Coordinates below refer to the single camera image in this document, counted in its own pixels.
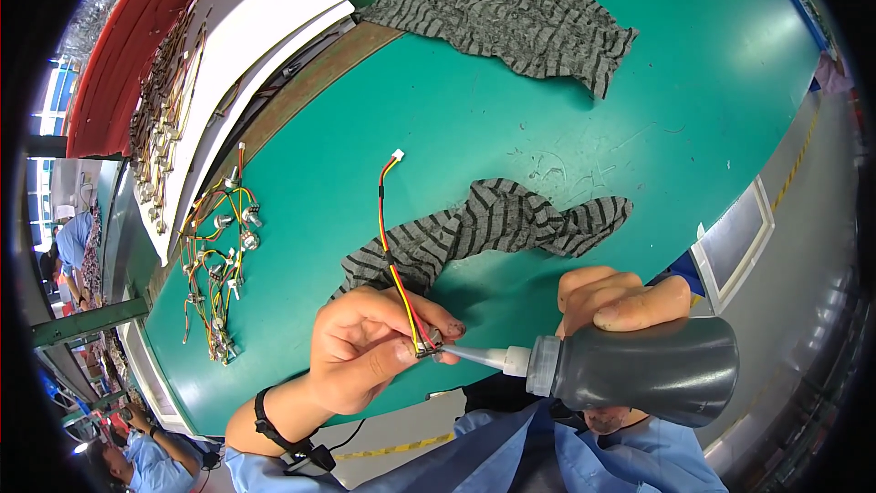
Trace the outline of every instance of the hand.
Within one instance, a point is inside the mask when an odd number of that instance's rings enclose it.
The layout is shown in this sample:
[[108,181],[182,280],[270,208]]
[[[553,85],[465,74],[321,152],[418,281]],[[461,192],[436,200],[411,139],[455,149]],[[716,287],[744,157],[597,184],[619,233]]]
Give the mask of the hand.
[[149,424],[148,419],[146,418],[146,414],[140,408],[138,408],[134,404],[127,404],[125,409],[130,411],[130,420],[128,423],[139,430],[140,432],[149,432],[149,429],[152,428],[152,425]]
[[82,309],[82,311],[91,310],[93,308],[93,304],[92,304],[91,294],[89,293],[89,291],[85,288],[82,288],[82,290],[80,290],[79,294],[80,294],[80,296],[82,296],[82,298],[84,298],[84,299],[80,298],[79,308]]
[[[585,267],[560,278],[557,305],[563,321],[556,335],[574,334],[591,324],[612,332],[631,332],[690,313],[690,287],[682,277],[669,277],[644,286],[631,272],[610,267]],[[610,434],[647,417],[630,407],[607,407],[584,412],[584,421],[597,434]]]
[[[453,342],[465,325],[438,304],[408,293],[426,327],[432,324]],[[333,413],[362,411],[402,371],[417,363],[411,327],[395,288],[356,288],[316,313],[308,385],[314,401]],[[457,356],[441,354],[455,364]]]

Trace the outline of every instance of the black wrist strap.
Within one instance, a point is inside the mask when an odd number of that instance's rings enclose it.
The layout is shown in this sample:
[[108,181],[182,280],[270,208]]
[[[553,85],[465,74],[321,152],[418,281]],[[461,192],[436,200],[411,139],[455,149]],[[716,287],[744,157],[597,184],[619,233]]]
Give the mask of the black wrist strap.
[[295,446],[297,444],[290,443],[289,441],[286,440],[286,438],[283,438],[282,436],[280,436],[279,433],[277,432],[277,429],[274,428],[273,423],[269,421],[268,416],[265,414],[265,394],[267,394],[268,390],[270,390],[271,388],[273,388],[273,387],[268,387],[266,389],[262,389],[256,395],[256,407],[255,407],[255,410],[256,410],[256,432],[259,434],[262,434],[263,436],[268,438],[270,441],[272,441],[275,444],[277,444],[278,446],[282,447],[283,450],[286,451],[287,453],[294,453]]
[[313,447],[310,437],[316,433],[312,433],[301,441],[291,443],[286,438],[277,432],[277,428],[268,419],[265,414],[265,394],[273,387],[262,389],[256,395],[255,411],[256,411],[256,432],[262,434],[270,441],[283,448],[286,453],[280,457],[283,461],[290,465],[290,469],[299,467],[302,462],[310,459],[312,463],[324,471],[331,472],[334,468],[334,458],[325,446]]

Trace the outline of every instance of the gray striped cloth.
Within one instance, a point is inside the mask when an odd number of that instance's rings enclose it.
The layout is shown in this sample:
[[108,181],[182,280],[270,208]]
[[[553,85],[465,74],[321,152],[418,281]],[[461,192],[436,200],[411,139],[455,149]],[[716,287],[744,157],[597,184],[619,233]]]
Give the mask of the gray striped cloth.
[[573,77],[602,99],[639,35],[596,0],[376,0],[356,18],[498,56],[519,75]]
[[[556,256],[580,257],[616,231],[632,213],[632,202],[617,196],[594,199],[557,212],[545,198],[509,179],[471,184],[459,207],[398,225],[386,232],[392,259],[405,287],[420,295],[454,259],[487,249],[513,253],[540,247]],[[331,296],[360,285],[393,286],[379,238],[341,260],[345,279]]]

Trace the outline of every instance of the wire harness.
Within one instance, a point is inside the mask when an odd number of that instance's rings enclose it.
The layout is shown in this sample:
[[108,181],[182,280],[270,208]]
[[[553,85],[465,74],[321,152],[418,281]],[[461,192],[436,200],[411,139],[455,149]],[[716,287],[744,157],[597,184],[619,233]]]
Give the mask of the wire harness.
[[428,327],[423,325],[420,316],[413,308],[410,297],[407,295],[405,286],[401,281],[401,277],[399,276],[399,270],[396,267],[395,259],[393,259],[392,257],[392,252],[390,250],[389,242],[387,241],[386,237],[386,225],[384,223],[384,180],[386,179],[386,174],[389,173],[389,170],[391,170],[395,167],[396,164],[401,162],[401,159],[404,157],[405,153],[402,152],[400,148],[395,149],[395,152],[392,153],[389,162],[386,163],[386,166],[384,166],[383,170],[380,171],[380,178],[378,180],[378,224],[380,226],[380,243],[383,246],[386,263],[389,266],[390,274],[392,275],[392,280],[395,283],[396,290],[399,291],[401,301],[405,305],[407,320],[411,326],[411,339],[413,340],[413,346],[416,349],[417,358],[425,358],[427,356],[432,356],[441,352],[441,334],[437,333],[437,329],[433,325],[429,325]]
[[[241,142],[237,148],[237,165],[232,172],[193,202],[183,221],[179,242],[180,267],[188,278],[188,296],[183,303],[186,333],[182,342],[188,342],[188,309],[191,306],[204,325],[209,358],[223,365],[228,365],[240,354],[228,332],[229,307],[232,298],[240,300],[241,286],[245,282],[244,256],[247,251],[258,247],[258,235],[253,229],[262,225],[257,217],[260,205],[252,191],[243,185],[245,145]],[[247,208],[244,208],[244,195]],[[213,220],[208,220],[226,202],[230,204],[231,214],[217,214]],[[245,213],[253,208],[255,214]],[[234,221],[237,222],[236,247],[230,247],[225,253],[208,247],[208,242],[217,242]],[[215,230],[206,236],[199,235],[198,230],[203,225],[214,226]],[[205,274],[199,278],[201,269]],[[206,277],[206,290],[202,288],[203,277]]]

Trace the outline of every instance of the green table surface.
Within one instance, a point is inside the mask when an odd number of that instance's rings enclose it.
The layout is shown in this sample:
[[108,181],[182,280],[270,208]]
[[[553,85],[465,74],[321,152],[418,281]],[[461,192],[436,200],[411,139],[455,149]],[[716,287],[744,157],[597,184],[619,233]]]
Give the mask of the green table surface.
[[[462,319],[472,346],[527,346],[560,321],[556,284],[607,264],[652,278],[758,174],[803,100],[818,49],[789,0],[599,0],[641,35],[594,101],[573,79],[517,76],[496,58],[407,35],[335,82],[245,169],[262,204],[262,246],[245,258],[229,331],[243,354],[207,358],[202,326],[181,344],[186,281],[171,273],[146,323],[173,393],[202,434],[222,434],[259,389],[308,367],[313,315],[343,280],[340,259],[377,235],[377,177],[395,225],[463,201],[474,179],[505,177],[565,209],[619,195],[633,213],[579,259],[533,250],[453,262],[430,297]],[[227,249],[235,236],[216,247]],[[424,361],[355,417],[492,373]]]

